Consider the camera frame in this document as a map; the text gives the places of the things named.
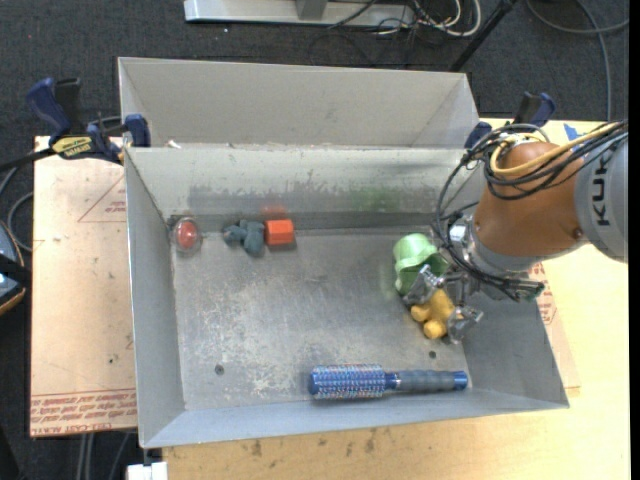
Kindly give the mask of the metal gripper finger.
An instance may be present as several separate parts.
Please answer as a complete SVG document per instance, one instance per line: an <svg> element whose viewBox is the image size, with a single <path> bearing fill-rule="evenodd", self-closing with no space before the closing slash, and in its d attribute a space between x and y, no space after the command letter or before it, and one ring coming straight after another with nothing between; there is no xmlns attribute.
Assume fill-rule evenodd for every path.
<svg viewBox="0 0 640 480"><path fill-rule="evenodd" d="M484 312L471 306L456 306L446 320L447 337L458 344L484 317Z"/></svg>
<svg viewBox="0 0 640 480"><path fill-rule="evenodd" d="M429 264L419 271L409 291L402 297L405 305L420 305L430 301L438 289L445 285L445 278L437 276Z"/></svg>

